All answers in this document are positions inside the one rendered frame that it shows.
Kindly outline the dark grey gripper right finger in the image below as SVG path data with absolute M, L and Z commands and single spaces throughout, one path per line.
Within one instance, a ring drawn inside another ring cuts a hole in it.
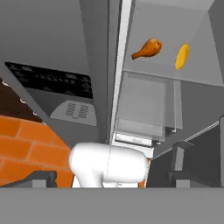
M 174 188 L 207 188 L 216 187 L 216 184 L 201 180 L 188 171 L 169 171 L 166 175 L 166 186 Z

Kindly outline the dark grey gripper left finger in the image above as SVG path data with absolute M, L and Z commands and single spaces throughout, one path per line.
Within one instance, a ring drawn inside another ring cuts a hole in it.
M 26 178 L 3 185 L 3 187 L 15 188 L 54 188 L 56 183 L 56 171 L 34 171 Z

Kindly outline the yellow corn cob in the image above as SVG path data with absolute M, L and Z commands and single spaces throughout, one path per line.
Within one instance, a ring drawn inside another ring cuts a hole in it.
M 189 45 L 183 44 L 179 48 L 176 59 L 175 59 L 174 66 L 176 70 L 180 70 L 183 68 L 184 64 L 186 63 L 188 53 L 189 53 Z

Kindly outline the brown chicken drumstick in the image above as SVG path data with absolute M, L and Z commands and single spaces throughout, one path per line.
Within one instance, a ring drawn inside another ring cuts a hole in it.
M 162 43 L 157 38 L 150 38 L 145 42 L 143 47 L 138 52 L 131 54 L 131 58 L 135 60 L 140 57 L 153 57 L 160 52 L 161 48 Z

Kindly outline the dark grey open fridge door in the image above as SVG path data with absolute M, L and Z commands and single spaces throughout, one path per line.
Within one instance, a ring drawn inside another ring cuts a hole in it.
M 224 187 L 224 115 L 210 129 L 188 141 L 175 143 L 150 162 L 147 187 L 167 187 L 168 172 L 190 172 L 197 178 Z

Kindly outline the white rounded object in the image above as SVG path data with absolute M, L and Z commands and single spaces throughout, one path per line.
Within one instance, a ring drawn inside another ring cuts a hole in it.
M 104 143 L 77 143 L 68 164 L 82 188 L 139 183 L 149 171 L 149 162 L 142 152 Z

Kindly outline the dark brown cupboard run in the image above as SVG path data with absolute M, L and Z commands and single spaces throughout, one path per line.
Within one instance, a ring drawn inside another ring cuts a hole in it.
M 20 97 L 0 78 L 0 116 L 16 117 L 29 121 L 41 123 L 42 120 L 33 114 Z

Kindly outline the clear fridge drawer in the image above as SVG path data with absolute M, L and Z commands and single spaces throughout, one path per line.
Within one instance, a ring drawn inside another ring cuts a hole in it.
M 124 72 L 115 132 L 164 141 L 166 127 L 183 128 L 180 82 Z

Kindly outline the grey fridge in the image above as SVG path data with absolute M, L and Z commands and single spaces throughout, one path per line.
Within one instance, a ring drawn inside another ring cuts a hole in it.
M 180 140 L 212 128 L 224 115 L 224 0 L 125 0 L 122 5 L 110 144 L 156 158 Z M 149 58 L 132 59 L 148 39 L 162 43 Z M 189 45 L 182 69 L 174 63 Z M 183 128 L 166 127 L 165 140 L 115 132 L 123 73 L 145 74 L 180 82 Z

